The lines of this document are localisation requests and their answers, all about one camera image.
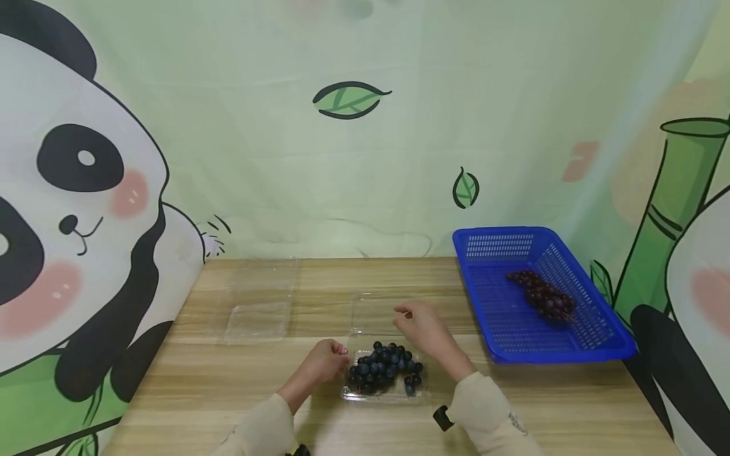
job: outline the bamboo illustration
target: bamboo illustration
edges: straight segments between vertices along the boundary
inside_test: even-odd
[[[666,131],[661,165],[615,290],[614,310],[629,327],[640,304],[668,311],[669,255],[704,203],[730,134],[727,120],[711,117],[673,120],[660,128]]]

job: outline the plastic container lid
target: plastic container lid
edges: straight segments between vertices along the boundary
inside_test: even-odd
[[[286,336],[299,262],[242,260],[215,305],[209,332],[221,344],[260,344]]]
[[[351,301],[353,309],[352,327],[350,337],[347,340],[347,348],[353,357],[353,363],[356,364],[357,359],[373,352],[373,343],[376,341],[380,341],[383,345],[388,345],[391,342],[396,345],[403,345],[406,350],[413,354],[414,361],[423,364],[423,371],[420,373],[423,384],[416,389],[414,395],[408,396],[405,391],[405,375],[398,374],[394,385],[374,395],[365,395],[348,386],[347,380],[345,380],[345,385],[340,392],[343,399],[369,403],[420,404],[431,397],[429,391],[429,366],[425,357],[411,346],[408,340],[393,325],[393,317],[396,316],[393,308],[413,298],[412,295],[378,292],[359,293],[353,296]]]

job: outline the panda mouth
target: panda mouth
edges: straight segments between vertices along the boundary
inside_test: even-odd
[[[101,222],[103,222],[103,221],[104,221],[104,218],[103,217],[100,218],[99,221],[96,222],[96,225],[94,225],[94,227],[91,229],[91,231],[89,231],[86,234],[81,234],[78,230],[74,229],[74,233],[78,234],[79,237],[81,238],[81,242],[84,243],[84,250],[82,252],[77,253],[76,254],[77,256],[82,257],[82,256],[86,255],[86,252],[88,252],[88,250],[89,250],[88,246],[86,245],[86,238],[91,237],[96,232],[96,230],[101,225]]]

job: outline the panda nose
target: panda nose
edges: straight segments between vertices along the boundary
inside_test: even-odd
[[[78,224],[79,219],[75,215],[67,215],[61,219],[61,223],[58,224],[58,229],[63,234],[71,234]]]

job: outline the sleeve cuff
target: sleeve cuff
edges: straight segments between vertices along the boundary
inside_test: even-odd
[[[296,443],[294,416],[286,401],[274,394],[249,411],[234,436],[246,456],[284,455]]]
[[[448,415],[464,428],[490,432],[508,420],[510,412],[510,403],[494,381],[474,372],[456,385]]]

